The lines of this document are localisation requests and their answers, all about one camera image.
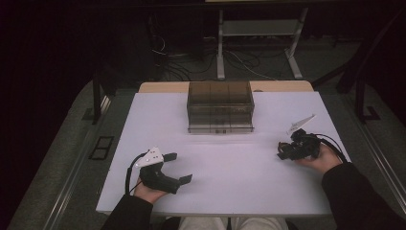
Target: black sleeve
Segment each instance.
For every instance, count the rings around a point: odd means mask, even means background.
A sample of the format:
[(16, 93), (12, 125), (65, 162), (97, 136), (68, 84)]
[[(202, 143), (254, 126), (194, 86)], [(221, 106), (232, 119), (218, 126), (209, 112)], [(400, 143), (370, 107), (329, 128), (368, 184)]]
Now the black sleeve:
[(133, 195), (123, 195), (102, 229), (149, 229), (152, 204)]
[(406, 229), (406, 221), (351, 163), (326, 172), (322, 186), (338, 229)]

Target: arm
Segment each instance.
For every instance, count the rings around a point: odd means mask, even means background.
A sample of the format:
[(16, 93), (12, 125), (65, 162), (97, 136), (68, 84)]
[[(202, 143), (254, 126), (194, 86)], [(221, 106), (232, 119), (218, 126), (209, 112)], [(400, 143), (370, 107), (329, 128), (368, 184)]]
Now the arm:
[(152, 190), (138, 179), (134, 195), (123, 195), (102, 229), (149, 229), (153, 203), (167, 193)]
[(324, 174), (322, 186), (338, 229), (406, 229), (406, 221), (388, 206), (370, 181), (351, 163), (342, 164), (329, 147), (321, 145), (317, 159), (297, 162)]

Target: light-colored pants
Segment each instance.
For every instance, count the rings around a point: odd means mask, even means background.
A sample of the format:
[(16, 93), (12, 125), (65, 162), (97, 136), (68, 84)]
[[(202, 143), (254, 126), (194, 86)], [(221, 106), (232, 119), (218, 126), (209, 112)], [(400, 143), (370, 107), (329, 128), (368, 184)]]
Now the light-colored pants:
[[(288, 230), (284, 218), (231, 218), (233, 230)], [(179, 230), (226, 230), (227, 218), (182, 218)]]

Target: white table surface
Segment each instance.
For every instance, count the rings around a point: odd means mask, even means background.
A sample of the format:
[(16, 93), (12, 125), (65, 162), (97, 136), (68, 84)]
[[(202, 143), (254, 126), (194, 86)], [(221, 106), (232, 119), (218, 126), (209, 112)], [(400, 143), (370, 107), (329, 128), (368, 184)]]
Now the white table surface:
[[(110, 213), (124, 194), (126, 169), (140, 153), (158, 147), (177, 152), (164, 164), (170, 177), (193, 174), (176, 195), (165, 195), (153, 213), (165, 216), (312, 217), (329, 215), (321, 175), (277, 156), (279, 142), (290, 143), (291, 124), (316, 114), (308, 133), (332, 137), (345, 152), (317, 92), (253, 93), (255, 130), (249, 134), (188, 133), (187, 93), (139, 93), (106, 177), (97, 211)], [(131, 188), (139, 170), (133, 169)]]

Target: storage box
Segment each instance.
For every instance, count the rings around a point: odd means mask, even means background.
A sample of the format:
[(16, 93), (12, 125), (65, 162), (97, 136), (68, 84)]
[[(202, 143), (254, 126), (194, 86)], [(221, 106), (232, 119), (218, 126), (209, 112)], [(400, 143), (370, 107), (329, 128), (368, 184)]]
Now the storage box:
[(189, 133), (252, 132), (254, 100), (248, 81), (191, 82)]

